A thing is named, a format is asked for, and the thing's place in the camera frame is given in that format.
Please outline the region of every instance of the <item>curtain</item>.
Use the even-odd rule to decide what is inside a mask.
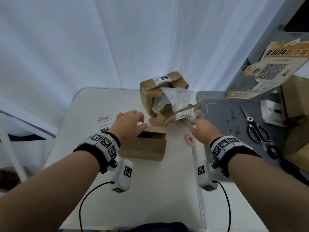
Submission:
[[[84,87],[224,91],[284,1],[0,0],[0,109],[55,133]]]

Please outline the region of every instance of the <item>forearm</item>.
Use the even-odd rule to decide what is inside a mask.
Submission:
[[[78,151],[0,199],[2,231],[57,231],[99,173],[98,161]]]
[[[309,228],[306,185],[256,156],[235,155],[228,171],[269,231]]]

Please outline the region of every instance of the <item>white metal pole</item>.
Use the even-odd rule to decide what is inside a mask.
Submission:
[[[5,132],[4,129],[4,121],[2,119],[2,117],[0,116],[0,139],[4,145],[4,148],[9,156],[9,158],[11,159],[11,162],[21,180],[21,182],[24,182],[25,180],[28,179],[26,172],[24,170],[24,168],[20,165],[20,163],[18,162],[18,159],[14,153],[14,150],[12,148],[11,145],[11,140],[9,138],[9,136],[7,135],[7,133]]]

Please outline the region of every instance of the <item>hand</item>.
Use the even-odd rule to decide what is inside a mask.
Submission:
[[[138,122],[144,121],[145,117],[141,111],[137,112],[137,110],[133,110],[127,111],[126,113],[119,113],[109,132],[118,137],[120,143],[123,144],[137,137],[147,128],[147,123],[137,125]]]
[[[193,127],[191,128],[192,135],[199,142],[208,146],[210,146],[213,140],[223,136],[209,120],[197,119],[191,124],[196,125],[196,129]]]

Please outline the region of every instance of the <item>scissors handle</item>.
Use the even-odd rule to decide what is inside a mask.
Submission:
[[[269,142],[271,139],[269,132],[257,124],[253,119],[251,120],[252,121],[248,121],[249,125],[247,129],[249,137],[257,143],[261,143],[263,140]]]

